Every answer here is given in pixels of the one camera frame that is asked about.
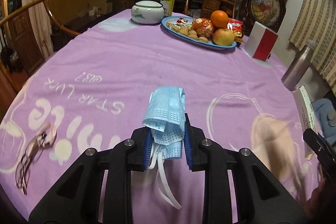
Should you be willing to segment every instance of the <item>striped curtain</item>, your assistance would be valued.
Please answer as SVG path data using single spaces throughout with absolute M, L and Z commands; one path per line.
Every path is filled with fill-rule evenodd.
M 317 43 L 312 65 L 336 94 L 336 0 L 303 0 L 289 41 L 299 50 Z

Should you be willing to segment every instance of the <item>folded surgical mask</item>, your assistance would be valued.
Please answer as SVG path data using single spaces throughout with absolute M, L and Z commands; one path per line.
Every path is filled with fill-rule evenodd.
M 142 121 L 143 125 L 151 128 L 153 137 L 151 164 L 153 169 L 158 166 L 156 185 L 162 198 L 177 209 L 181 205 L 174 198 L 164 173 L 165 159 L 175 160 L 182 157 L 182 140 L 184 138 L 185 123 L 185 94 L 183 88 L 176 86 L 162 86 L 152 92 L 147 113 Z M 158 185 L 161 178 L 166 195 Z

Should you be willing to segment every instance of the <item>candy wrapper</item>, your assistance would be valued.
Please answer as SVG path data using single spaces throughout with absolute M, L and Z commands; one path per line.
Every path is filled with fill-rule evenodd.
M 229 18 L 229 23 L 227 24 L 227 28 L 235 34 L 235 41 L 240 43 L 243 42 L 243 25 L 244 22 L 232 18 Z

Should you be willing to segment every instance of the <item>blue-rimmed plate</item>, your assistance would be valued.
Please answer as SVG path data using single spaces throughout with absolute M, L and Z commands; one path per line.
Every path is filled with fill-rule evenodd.
M 231 46 L 219 46 L 219 45 L 216 45 L 214 44 L 212 41 L 209 41 L 208 43 L 206 42 L 201 42 L 201 41 L 198 41 L 196 39 L 193 39 L 193 38 L 190 38 L 190 37 L 186 37 L 182 34 L 179 34 L 173 30 L 171 30 L 168 26 L 167 26 L 167 23 L 170 23 L 170 24 L 177 24 L 177 21 L 180 19 L 180 18 L 183 18 L 186 23 L 184 25 L 191 25 L 192 22 L 193 22 L 193 19 L 191 17 L 187 17 L 187 16 L 174 16 L 174 17 L 166 17 L 164 18 L 162 21 L 161 21 L 161 25 L 168 31 L 170 32 L 172 35 L 176 36 L 177 38 L 180 38 L 186 42 L 189 42 L 189 43 L 192 43 L 192 44 L 195 44 L 197 46 L 200 46 L 200 47 L 204 47 L 204 48 L 208 48 L 208 49 L 211 49 L 211 50 L 214 50 L 214 51 L 224 51 L 224 50 L 227 50 L 227 49 L 230 49 L 230 48 L 234 48 L 237 46 L 237 42 L 234 41 L 233 44 Z

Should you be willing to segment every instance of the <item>stainless steel bottle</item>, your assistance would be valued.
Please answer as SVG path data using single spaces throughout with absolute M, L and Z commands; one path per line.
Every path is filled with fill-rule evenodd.
M 309 67 L 315 48 L 316 43 L 308 39 L 306 45 L 304 45 L 302 50 L 295 56 L 288 70 L 281 78 L 282 83 L 288 90 L 295 90 L 295 86 Z

